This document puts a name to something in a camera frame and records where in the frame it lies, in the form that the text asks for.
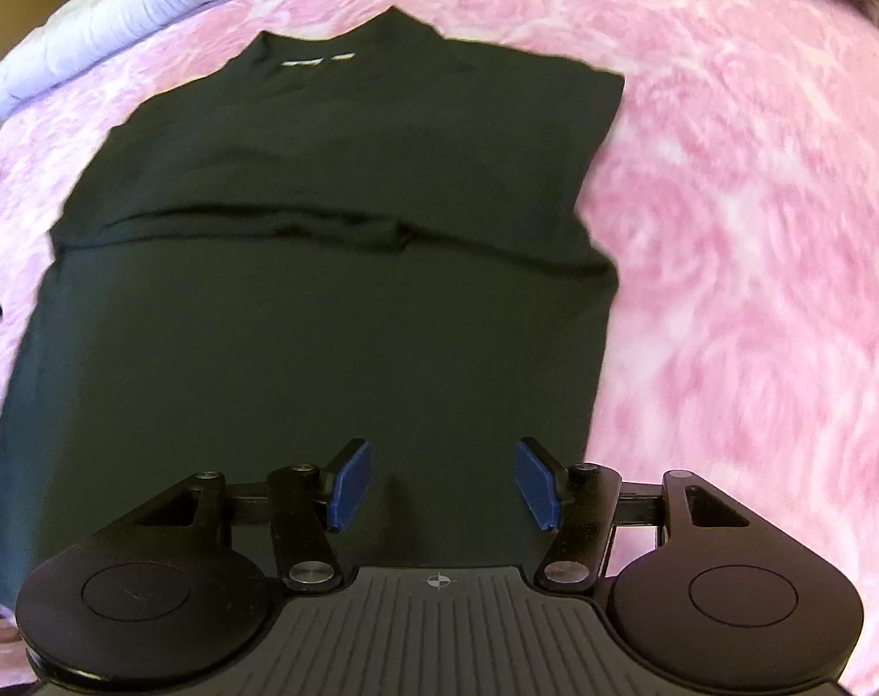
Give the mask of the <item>black long-sleeve shirt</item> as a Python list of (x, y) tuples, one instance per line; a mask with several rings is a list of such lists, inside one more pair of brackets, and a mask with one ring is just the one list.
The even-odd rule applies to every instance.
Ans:
[(618, 277), (576, 203), (623, 86), (388, 9), (143, 102), (50, 231), (0, 412), (0, 603), (192, 473), (353, 438), (342, 563), (537, 564), (513, 448), (584, 452)]

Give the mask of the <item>pink floral bed sheet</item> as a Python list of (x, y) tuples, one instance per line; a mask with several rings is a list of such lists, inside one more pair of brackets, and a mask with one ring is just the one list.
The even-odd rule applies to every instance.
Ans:
[(0, 129), (0, 401), (48, 230), (107, 131), (267, 30), (326, 38), (399, 6), (453, 38), (625, 75), (579, 208), (617, 262), (589, 451), (688, 468), (830, 559), (879, 690), (879, 30), (823, 0), (220, 0)]

